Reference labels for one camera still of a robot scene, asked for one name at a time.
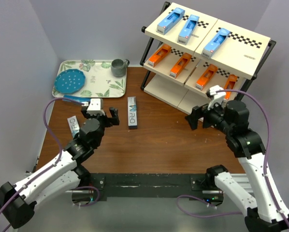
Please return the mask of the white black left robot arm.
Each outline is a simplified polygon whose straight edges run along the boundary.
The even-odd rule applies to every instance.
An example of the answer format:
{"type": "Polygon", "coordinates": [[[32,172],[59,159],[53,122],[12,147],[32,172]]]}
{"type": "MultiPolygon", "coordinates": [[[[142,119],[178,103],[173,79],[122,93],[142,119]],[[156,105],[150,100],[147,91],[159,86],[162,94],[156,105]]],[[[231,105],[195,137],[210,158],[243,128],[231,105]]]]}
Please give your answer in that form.
{"type": "Polygon", "coordinates": [[[6,182],[0,187],[0,214],[14,229],[31,220],[47,198],[89,186],[89,172],[82,163],[100,146],[105,128],[119,125],[118,109],[111,107],[109,111],[111,117],[103,110],[83,107],[81,112],[86,121],[60,154],[25,179],[15,184],[6,182]]]}

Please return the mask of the light blue Curaprox box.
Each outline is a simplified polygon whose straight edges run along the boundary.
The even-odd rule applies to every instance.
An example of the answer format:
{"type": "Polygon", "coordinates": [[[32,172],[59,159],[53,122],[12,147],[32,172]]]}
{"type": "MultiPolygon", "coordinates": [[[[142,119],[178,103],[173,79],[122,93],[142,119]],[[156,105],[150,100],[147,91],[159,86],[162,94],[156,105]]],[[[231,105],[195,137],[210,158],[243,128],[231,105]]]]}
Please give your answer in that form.
{"type": "Polygon", "coordinates": [[[168,15],[158,23],[157,32],[165,35],[168,31],[170,31],[184,16],[185,10],[181,8],[175,8],[168,15]]]}
{"type": "Polygon", "coordinates": [[[230,34],[230,31],[221,28],[216,35],[210,40],[210,42],[203,48],[202,56],[211,58],[212,55],[221,47],[230,34]]]}
{"type": "Polygon", "coordinates": [[[191,38],[191,34],[198,24],[199,18],[199,16],[193,14],[189,16],[188,20],[178,35],[177,42],[179,44],[187,45],[189,39],[191,38]]]}

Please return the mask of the orange Curaprox box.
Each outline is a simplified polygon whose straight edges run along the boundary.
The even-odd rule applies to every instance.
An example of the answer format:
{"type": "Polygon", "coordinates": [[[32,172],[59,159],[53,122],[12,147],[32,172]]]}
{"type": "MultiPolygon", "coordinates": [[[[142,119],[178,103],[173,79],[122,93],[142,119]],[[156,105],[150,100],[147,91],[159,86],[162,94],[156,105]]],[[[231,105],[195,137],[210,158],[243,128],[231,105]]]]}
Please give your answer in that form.
{"type": "Polygon", "coordinates": [[[171,51],[171,47],[167,44],[162,45],[148,60],[148,65],[155,67],[158,65],[171,51]]]}
{"type": "Polygon", "coordinates": [[[190,54],[184,53],[170,70],[170,76],[173,78],[177,78],[182,72],[182,70],[187,66],[187,64],[191,60],[191,57],[192,56],[190,54]]]}
{"type": "MultiPolygon", "coordinates": [[[[226,81],[224,89],[233,89],[237,80],[238,80],[238,76],[236,76],[234,74],[230,74],[227,81],[226,81]]],[[[224,100],[228,100],[230,98],[230,96],[231,96],[231,92],[226,92],[226,96],[225,96],[224,100]]]]}

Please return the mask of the blue silver R&O toothpaste box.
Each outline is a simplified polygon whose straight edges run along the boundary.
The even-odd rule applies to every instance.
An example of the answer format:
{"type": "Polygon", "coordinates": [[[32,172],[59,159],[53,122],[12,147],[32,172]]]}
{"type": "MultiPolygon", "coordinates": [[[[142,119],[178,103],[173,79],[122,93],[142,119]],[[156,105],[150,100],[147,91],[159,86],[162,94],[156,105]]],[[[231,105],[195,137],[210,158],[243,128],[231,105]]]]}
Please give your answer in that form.
{"type": "Polygon", "coordinates": [[[64,95],[63,96],[63,100],[67,101],[67,102],[80,102],[80,103],[84,103],[84,102],[90,102],[91,98],[82,98],[82,97],[76,97],[76,96],[71,96],[71,95],[64,95]]]}

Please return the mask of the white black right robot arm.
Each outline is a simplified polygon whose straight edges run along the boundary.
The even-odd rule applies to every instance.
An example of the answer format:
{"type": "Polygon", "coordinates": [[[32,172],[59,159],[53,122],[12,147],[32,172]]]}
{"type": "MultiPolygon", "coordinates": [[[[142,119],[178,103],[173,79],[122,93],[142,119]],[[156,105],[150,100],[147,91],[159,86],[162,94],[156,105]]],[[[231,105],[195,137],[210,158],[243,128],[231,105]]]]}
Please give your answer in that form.
{"type": "Polygon", "coordinates": [[[185,119],[192,130],[197,129],[199,118],[203,128],[215,127],[226,135],[226,143],[243,167],[253,194],[248,193],[233,180],[223,165],[206,170],[205,184],[211,189],[219,188],[235,203],[245,219],[250,232],[280,232],[289,228],[289,210],[281,199],[277,188],[272,187],[280,209],[277,209],[270,195],[265,177],[272,179],[270,172],[264,172],[265,147],[261,137],[249,128],[249,110],[241,101],[229,101],[223,108],[216,103],[195,106],[185,119]]]}

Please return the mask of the orange Curaprox box flap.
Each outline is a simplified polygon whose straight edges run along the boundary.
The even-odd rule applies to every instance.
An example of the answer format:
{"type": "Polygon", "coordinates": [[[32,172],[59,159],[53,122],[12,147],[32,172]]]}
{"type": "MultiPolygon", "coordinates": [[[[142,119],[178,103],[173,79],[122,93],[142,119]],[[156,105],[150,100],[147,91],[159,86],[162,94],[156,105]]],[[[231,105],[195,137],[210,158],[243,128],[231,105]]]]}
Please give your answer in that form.
{"type": "Polygon", "coordinates": [[[201,75],[201,77],[196,82],[196,88],[199,90],[203,90],[203,88],[209,83],[212,77],[216,74],[218,67],[210,64],[205,72],[201,75]]]}

